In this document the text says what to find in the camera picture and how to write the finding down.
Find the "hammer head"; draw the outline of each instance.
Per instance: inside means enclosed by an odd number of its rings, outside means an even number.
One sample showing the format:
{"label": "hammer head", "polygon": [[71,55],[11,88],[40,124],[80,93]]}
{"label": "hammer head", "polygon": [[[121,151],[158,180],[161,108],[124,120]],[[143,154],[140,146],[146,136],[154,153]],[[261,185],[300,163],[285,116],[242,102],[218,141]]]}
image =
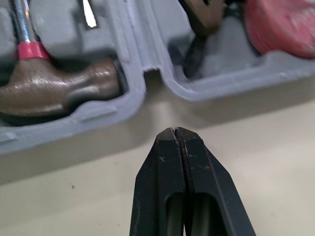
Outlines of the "hammer head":
{"label": "hammer head", "polygon": [[197,35],[208,36],[220,27],[224,0],[179,0],[179,2]]}
{"label": "hammer head", "polygon": [[83,102],[120,94],[111,59],[97,61],[79,73],[58,71],[46,59],[20,60],[10,82],[0,88],[0,112],[20,117],[58,116]]}

